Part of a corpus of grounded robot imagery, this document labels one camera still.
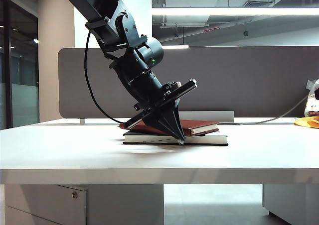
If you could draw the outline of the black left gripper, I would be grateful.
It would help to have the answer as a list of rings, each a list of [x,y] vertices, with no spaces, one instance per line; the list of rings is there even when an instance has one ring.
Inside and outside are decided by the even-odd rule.
[[[146,125],[175,137],[178,144],[183,145],[185,135],[179,118],[179,98],[196,87],[195,79],[190,79],[184,85],[181,85],[181,82],[164,84],[159,99],[153,104],[147,105],[142,112],[125,122],[125,128],[130,129],[143,120]]]

